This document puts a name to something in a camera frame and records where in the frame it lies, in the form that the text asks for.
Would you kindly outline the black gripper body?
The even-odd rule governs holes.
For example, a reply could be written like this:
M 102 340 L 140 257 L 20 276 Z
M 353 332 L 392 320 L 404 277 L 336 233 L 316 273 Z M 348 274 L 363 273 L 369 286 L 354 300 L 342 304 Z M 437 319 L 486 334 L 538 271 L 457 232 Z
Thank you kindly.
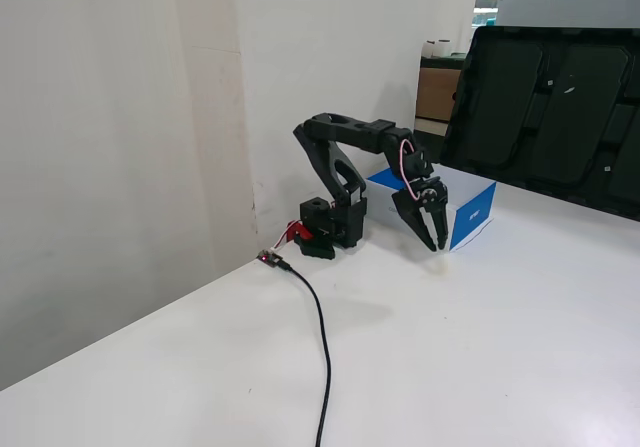
M 392 195 L 396 211 L 429 212 L 445 210 L 448 203 L 448 190 L 439 176 L 420 177 L 410 181 Z

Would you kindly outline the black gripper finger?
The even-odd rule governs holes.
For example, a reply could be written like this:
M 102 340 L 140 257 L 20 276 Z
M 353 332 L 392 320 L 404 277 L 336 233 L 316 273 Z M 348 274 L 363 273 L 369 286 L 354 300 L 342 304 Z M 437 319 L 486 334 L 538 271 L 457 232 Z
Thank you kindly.
M 436 246 L 438 250 L 444 250 L 449 238 L 449 228 L 446 208 L 442 205 L 429 207 L 429 213 L 436 231 Z
M 418 203 L 413 200 L 408 192 L 396 192 L 392 195 L 392 200 L 400 218 L 430 251 L 436 252 L 436 244 L 431 238 L 428 227 L 424 223 Z

